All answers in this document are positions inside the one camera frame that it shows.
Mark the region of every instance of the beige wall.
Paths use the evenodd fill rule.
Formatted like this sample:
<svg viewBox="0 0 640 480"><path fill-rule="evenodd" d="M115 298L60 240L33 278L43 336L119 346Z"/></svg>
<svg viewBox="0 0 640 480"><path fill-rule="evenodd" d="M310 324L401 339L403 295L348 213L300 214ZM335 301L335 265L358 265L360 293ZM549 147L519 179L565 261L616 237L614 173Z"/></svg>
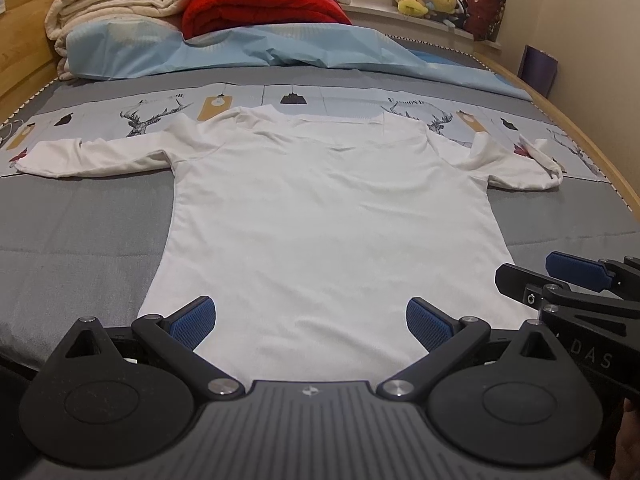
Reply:
<svg viewBox="0 0 640 480"><path fill-rule="evenodd" d="M508 0L500 62L525 44L559 61L549 99L640 191L640 0Z"/></svg>

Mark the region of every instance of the red pillow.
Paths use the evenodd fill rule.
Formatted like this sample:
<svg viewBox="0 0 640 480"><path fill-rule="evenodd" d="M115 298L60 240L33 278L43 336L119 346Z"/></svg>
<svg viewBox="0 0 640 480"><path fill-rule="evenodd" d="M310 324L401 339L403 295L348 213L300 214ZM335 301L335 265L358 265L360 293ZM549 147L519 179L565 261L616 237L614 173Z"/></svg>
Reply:
<svg viewBox="0 0 640 480"><path fill-rule="evenodd" d="M469 17L465 30L474 35L475 41L487 40L500 22L507 0L466 0Z"/></svg>
<svg viewBox="0 0 640 480"><path fill-rule="evenodd" d="M185 40L214 30L270 23L344 23L335 0L192 0L182 17Z"/></svg>

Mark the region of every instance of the metal screw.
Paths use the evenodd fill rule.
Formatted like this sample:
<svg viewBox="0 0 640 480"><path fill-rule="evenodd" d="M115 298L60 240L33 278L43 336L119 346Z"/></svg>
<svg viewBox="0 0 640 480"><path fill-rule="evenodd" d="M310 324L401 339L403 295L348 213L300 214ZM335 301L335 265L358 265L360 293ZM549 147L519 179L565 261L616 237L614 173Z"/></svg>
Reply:
<svg viewBox="0 0 640 480"><path fill-rule="evenodd" d="M238 381L226 377L213 379L207 384L207 388L212 394L230 395L238 390L240 383Z"/></svg>
<svg viewBox="0 0 640 480"><path fill-rule="evenodd" d="M391 379L382 385L382 389L390 395L402 397L410 394L414 390L414 386L409 381Z"/></svg>

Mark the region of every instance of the red blanket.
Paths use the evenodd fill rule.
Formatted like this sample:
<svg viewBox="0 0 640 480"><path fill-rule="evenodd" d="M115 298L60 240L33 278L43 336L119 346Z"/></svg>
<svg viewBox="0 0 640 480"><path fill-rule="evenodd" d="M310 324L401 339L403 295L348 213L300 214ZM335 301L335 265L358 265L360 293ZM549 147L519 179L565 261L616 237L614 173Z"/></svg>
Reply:
<svg viewBox="0 0 640 480"><path fill-rule="evenodd" d="M335 0L192 0L182 17L188 40L214 30L270 23L344 23Z"/></svg>

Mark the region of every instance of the robotic device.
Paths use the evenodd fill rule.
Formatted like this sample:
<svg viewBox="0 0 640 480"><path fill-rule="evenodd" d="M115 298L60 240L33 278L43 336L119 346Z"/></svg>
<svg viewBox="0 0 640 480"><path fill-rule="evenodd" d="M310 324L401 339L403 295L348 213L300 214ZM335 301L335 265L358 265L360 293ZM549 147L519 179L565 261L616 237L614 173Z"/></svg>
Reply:
<svg viewBox="0 0 640 480"><path fill-rule="evenodd" d="M207 297L130 328L82 317L22 398L22 430L41 453L23 478L599 478L581 460L603 419L592 384L640 401L640 303L629 301L640 262L552 253L547 268L625 299L511 265L498 289L540 311L519 330L413 298L407 325L430 354L375 392L365 381L245 392L193 352L215 324Z"/></svg>

